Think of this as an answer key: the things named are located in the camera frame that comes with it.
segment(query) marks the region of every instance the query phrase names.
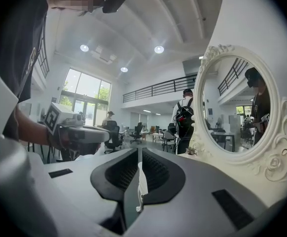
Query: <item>black slot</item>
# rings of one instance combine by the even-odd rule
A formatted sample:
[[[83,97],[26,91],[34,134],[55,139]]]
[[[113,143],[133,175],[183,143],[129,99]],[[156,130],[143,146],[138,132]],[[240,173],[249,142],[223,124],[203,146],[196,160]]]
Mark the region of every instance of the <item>black slot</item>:
[[[254,218],[226,190],[212,193],[237,230],[247,226]]]
[[[50,175],[51,178],[55,178],[55,177],[67,175],[70,173],[72,173],[72,170],[66,168],[66,169],[62,169],[58,171],[49,172],[48,174]]]

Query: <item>mirror frame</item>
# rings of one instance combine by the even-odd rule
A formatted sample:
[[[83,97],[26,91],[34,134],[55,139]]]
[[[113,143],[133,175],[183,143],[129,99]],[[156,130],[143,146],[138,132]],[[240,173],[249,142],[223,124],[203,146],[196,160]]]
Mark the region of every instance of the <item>mirror frame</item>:
[[[271,101],[270,122],[265,134],[253,148],[238,154],[231,154],[214,142],[206,128],[201,108],[206,72],[217,60],[226,56],[241,57],[256,67],[266,82]],[[287,180],[287,98],[280,100],[271,70],[260,57],[241,46],[208,46],[197,75],[194,99],[194,132],[186,153],[191,154],[192,151],[196,159],[209,163],[215,160],[245,165],[254,175],[264,173],[269,181]]]

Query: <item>ornate white mirror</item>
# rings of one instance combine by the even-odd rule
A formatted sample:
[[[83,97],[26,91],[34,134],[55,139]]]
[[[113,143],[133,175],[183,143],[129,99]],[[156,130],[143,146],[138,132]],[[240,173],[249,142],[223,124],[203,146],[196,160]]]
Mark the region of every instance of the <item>ornate white mirror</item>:
[[[194,99],[194,133],[183,156],[219,168],[268,206],[284,198],[287,99],[271,69],[246,48],[209,46]]]

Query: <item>black mesh vent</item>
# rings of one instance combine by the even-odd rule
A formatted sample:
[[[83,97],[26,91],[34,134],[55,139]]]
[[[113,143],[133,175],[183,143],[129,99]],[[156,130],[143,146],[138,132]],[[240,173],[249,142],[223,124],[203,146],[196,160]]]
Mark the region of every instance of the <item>black mesh vent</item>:
[[[164,185],[170,176],[167,166],[146,152],[143,152],[143,171],[147,179],[148,192]]]
[[[212,193],[237,230],[251,223],[254,218],[226,190]]]
[[[122,191],[127,190],[138,169],[138,155],[131,154],[105,171],[106,179]]]

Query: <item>cap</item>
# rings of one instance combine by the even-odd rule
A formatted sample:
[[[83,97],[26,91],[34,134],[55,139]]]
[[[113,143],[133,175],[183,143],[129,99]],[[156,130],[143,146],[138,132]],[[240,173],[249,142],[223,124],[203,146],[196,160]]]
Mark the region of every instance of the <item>cap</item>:
[[[248,86],[257,87],[257,80],[261,79],[261,74],[257,71],[256,68],[250,68],[245,72],[245,77],[248,79]]]
[[[190,92],[190,93],[193,94],[193,91],[192,91],[191,89],[185,89],[185,90],[183,91],[183,95],[184,95],[185,93],[188,93],[188,92]]]

